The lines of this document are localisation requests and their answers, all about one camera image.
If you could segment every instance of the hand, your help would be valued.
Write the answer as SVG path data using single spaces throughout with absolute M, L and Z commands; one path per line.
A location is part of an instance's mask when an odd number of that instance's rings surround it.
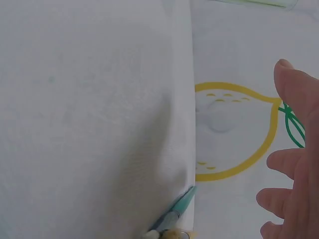
M 293 189 L 265 188 L 257 194 L 264 209 L 284 219 L 265 223 L 263 239 L 319 239 L 319 81 L 280 60 L 274 70 L 279 96 L 306 129 L 306 147 L 272 153 L 269 168 L 294 180 Z

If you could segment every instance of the lemon pattern fabric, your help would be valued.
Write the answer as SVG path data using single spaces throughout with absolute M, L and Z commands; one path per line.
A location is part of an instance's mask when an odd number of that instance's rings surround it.
M 258 239 L 265 222 L 283 221 L 262 209 L 256 194 L 293 186 L 267 168 L 267 157 L 305 146 L 304 126 L 276 91 L 274 65 L 287 58 L 318 77 L 318 23 L 205 0 L 193 0 L 192 20 L 196 239 Z
M 266 97 L 226 82 L 197 84 L 195 92 L 198 142 L 196 181 L 231 177 L 256 163 L 275 138 L 281 99 Z M 245 118 L 269 119 L 269 123 L 260 125 L 257 120 L 251 124 Z M 238 140 L 243 131 L 254 140 L 250 143 Z

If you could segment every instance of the white fabric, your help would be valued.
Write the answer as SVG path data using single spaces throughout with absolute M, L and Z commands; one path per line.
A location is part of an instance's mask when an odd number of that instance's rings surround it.
M 192 66 L 188 1 L 1 1 L 0 238 L 146 230 L 194 183 Z
M 205 0 L 192 3 L 195 83 L 235 83 L 278 97 L 273 68 L 280 58 L 319 76 L 317 1 L 300 0 L 291 12 Z M 228 92 L 210 93 L 220 97 Z M 237 93 L 234 97 L 243 98 Z M 228 103 L 226 98 L 211 105 L 214 96 L 196 93 L 196 158 L 198 162 L 211 160 L 215 170 L 232 167 L 251 155 L 269 128 L 270 104 L 253 100 Z M 286 176 L 266 167 L 272 151 L 296 147 L 288 137 L 284 113 L 278 116 L 276 137 L 254 165 L 233 177 L 197 183 L 194 230 L 199 239 L 261 238 L 259 228 L 264 222 L 281 222 L 255 200 L 264 187 L 292 185 Z M 196 173 L 203 168 L 197 167 Z

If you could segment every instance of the lemon print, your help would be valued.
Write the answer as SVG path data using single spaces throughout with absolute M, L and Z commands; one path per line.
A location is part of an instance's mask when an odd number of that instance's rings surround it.
M 276 135 L 281 99 L 225 82 L 197 84 L 195 92 L 196 181 L 231 177 L 257 162 Z

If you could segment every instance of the yellow lemon outline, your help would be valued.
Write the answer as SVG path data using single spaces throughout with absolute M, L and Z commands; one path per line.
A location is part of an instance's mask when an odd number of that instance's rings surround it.
M 273 106 L 271 108 L 270 126 L 269 126 L 269 131 L 264 142 L 257 149 L 257 151 L 255 151 L 248 159 L 246 159 L 244 162 L 240 163 L 239 165 L 233 168 L 230 168 L 221 172 L 196 174 L 197 182 L 207 182 L 207 181 L 225 179 L 246 170 L 247 168 L 252 166 L 254 163 L 256 163 L 266 153 L 266 151 L 268 150 L 268 148 L 274 141 L 276 131 L 277 131 L 277 125 L 278 125 L 278 107 L 280 106 L 282 102 L 280 98 L 271 98 L 271 97 L 263 96 L 244 86 L 240 86 L 240 85 L 236 85 L 232 83 L 205 82 L 205 83 L 200 83 L 195 85 L 195 92 L 200 92 L 204 90 L 213 90 L 213 89 L 235 91 L 235 92 L 249 95 L 253 98 L 256 98 L 264 102 L 272 103 Z

